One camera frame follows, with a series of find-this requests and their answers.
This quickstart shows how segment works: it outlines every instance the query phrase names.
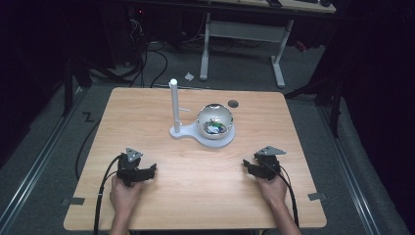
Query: hand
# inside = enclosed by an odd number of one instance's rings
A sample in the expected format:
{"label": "hand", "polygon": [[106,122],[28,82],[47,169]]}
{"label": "hand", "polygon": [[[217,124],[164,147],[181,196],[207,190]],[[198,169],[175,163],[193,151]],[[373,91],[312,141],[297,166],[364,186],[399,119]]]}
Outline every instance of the hand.
{"label": "hand", "polygon": [[256,177],[262,196],[271,207],[285,206],[287,185],[281,176],[276,175],[272,180]]}
{"label": "hand", "polygon": [[142,186],[143,182],[137,182],[129,188],[121,179],[113,176],[110,199],[115,209],[115,217],[110,231],[111,235],[126,234],[129,218],[134,212]]}

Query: dark background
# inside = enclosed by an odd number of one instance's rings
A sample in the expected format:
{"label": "dark background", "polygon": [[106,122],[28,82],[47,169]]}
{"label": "dark background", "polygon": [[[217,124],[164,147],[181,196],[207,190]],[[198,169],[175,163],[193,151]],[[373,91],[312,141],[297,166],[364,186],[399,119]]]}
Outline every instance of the dark background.
{"label": "dark background", "polygon": [[[413,133],[415,131],[414,2],[337,1],[338,15],[363,19],[336,30],[330,23],[296,21],[289,43],[328,45],[310,83],[332,77],[344,82],[351,119],[398,212],[414,233]],[[105,68],[130,62],[122,8],[87,4],[58,7],[48,1],[2,1],[0,6],[1,165],[17,148],[31,121],[65,77],[75,52]],[[145,12],[152,36],[180,46],[181,31],[193,35],[201,14],[152,9]],[[320,87],[321,92],[327,87]]]}

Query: wooden table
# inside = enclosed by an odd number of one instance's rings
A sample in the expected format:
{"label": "wooden table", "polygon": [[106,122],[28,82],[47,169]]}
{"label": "wooden table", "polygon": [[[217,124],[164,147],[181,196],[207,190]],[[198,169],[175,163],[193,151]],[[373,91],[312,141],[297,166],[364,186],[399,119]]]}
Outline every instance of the wooden table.
{"label": "wooden table", "polygon": [[[224,148],[212,149],[194,139],[170,137],[170,90],[116,88],[73,195],[85,202],[69,207],[65,228],[93,230],[101,180],[111,160],[126,147],[144,154],[140,167],[158,165],[155,179],[146,181],[140,194],[130,229],[273,228],[271,211],[243,166],[243,160],[254,163],[254,153],[267,145],[287,152],[278,160],[291,177],[300,227],[325,226],[321,203],[307,196],[316,189],[281,93],[179,89],[179,106],[191,110],[180,112],[181,122],[193,122],[204,105],[227,105],[229,100],[239,102],[238,108],[230,109],[235,138]],[[108,180],[100,230],[110,229],[113,220],[110,191]],[[286,202],[291,209],[289,194]]]}

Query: gray carpet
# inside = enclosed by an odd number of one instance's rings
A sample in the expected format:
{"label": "gray carpet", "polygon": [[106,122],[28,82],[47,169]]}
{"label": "gray carpet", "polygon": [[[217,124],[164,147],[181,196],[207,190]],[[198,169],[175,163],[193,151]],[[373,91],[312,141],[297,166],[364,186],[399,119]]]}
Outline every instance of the gray carpet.
{"label": "gray carpet", "polygon": [[[227,50],[226,45],[213,45],[210,54],[209,78],[199,81],[201,48],[180,50],[168,46],[161,49],[168,58],[166,71],[156,81],[156,86],[167,85],[171,78],[177,78],[179,85],[209,89],[259,90],[288,93],[308,83],[324,48],[300,52],[288,47],[281,61],[287,87],[276,87],[269,56],[277,47],[265,44],[252,47],[257,43],[241,42],[238,47]],[[144,69],[144,84],[148,87],[161,72],[164,58],[155,53],[148,53]],[[128,69],[118,68],[116,72]],[[187,81],[184,75],[189,72],[195,76]],[[140,79],[134,87],[140,86]],[[62,200],[69,198],[76,187],[75,160],[82,142],[101,118],[110,93],[114,87],[125,86],[111,81],[95,79],[73,111],[67,127],[52,151],[49,162],[44,168],[34,188],[25,201],[20,213],[14,220],[10,234],[91,234],[91,232],[66,231],[63,222],[68,207],[62,206]],[[31,125],[29,133],[0,171],[2,193],[0,212],[3,212],[13,199],[24,177],[30,170],[37,156],[45,145],[49,135],[60,120],[63,111],[63,89],[61,88],[48,106]],[[305,157],[309,164],[317,190],[325,193],[327,199],[322,201],[327,216],[327,225],[321,229],[303,229],[303,234],[367,234],[358,210],[346,186],[342,170],[337,159],[337,152],[327,131],[326,123],[312,102],[312,97],[300,96],[289,100],[288,105],[299,134]],[[355,170],[365,196],[379,224],[382,234],[409,234],[401,218],[395,212],[388,193],[379,181],[374,169],[365,156],[351,121],[347,116],[346,104],[342,103],[340,118],[340,140],[344,146],[347,159]],[[80,155],[79,171],[82,171],[87,153],[93,141],[95,131],[88,138]]]}

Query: white pole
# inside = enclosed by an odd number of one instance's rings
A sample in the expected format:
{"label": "white pole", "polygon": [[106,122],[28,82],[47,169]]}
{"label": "white pole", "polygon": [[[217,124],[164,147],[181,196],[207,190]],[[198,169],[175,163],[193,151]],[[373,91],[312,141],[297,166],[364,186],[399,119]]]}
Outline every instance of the white pole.
{"label": "white pole", "polygon": [[177,80],[172,79],[168,85],[171,90],[171,101],[173,102],[173,119],[174,119],[174,132],[180,132],[180,117],[179,117],[179,98],[177,95]]}

